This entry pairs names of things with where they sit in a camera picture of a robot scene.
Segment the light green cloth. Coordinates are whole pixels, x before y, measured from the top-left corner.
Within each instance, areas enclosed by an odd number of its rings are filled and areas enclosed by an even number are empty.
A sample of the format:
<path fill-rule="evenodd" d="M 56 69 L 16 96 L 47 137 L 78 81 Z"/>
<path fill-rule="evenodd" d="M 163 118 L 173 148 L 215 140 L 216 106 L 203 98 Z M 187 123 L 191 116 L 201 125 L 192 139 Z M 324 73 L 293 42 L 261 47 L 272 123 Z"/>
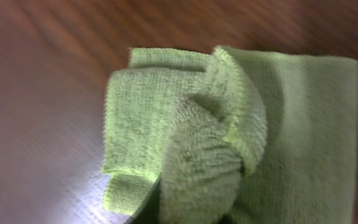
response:
<path fill-rule="evenodd" d="M 146 223 L 351 223 L 358 61 L 136 48 L 108 82 L 104 208 Z"/>

